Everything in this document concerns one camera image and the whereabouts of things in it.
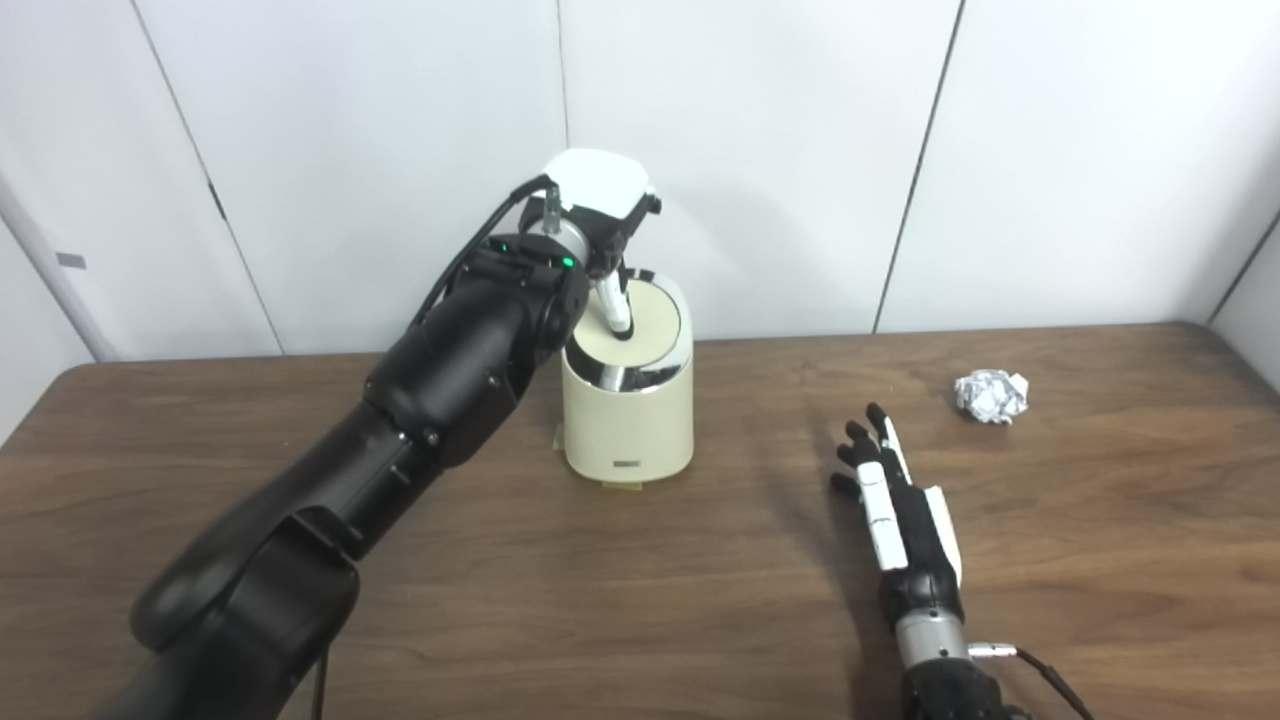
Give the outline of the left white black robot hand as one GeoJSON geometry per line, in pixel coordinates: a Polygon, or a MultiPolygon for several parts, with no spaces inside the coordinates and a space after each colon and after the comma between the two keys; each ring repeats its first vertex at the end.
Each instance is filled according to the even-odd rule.
{"type": "Polygon", "coordinates": [[[623,279],[625,254],[645,218],[662,213],[660,196],[639,161],[599,149],[568,149],[543,174],[554,186],[535,195],[540,206],[521,222],[522,228],[536,227],[576,258],[611,333],[630,340],[634,311],[623,279]]]}

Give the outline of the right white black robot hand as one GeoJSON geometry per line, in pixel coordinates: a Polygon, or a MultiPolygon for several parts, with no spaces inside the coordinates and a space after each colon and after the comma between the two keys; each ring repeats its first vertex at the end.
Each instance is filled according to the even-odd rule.
{"type": "Polygon", "coordinates": [[[846,441],[836,450],[844,468],[829,487],[860,503],[879,569],[879,612],[890,626],[911,612],[964,621],[963,562],[945,493],[913,480],[879,404],[868,404],[865,418],[846,423],[846,441]]]}

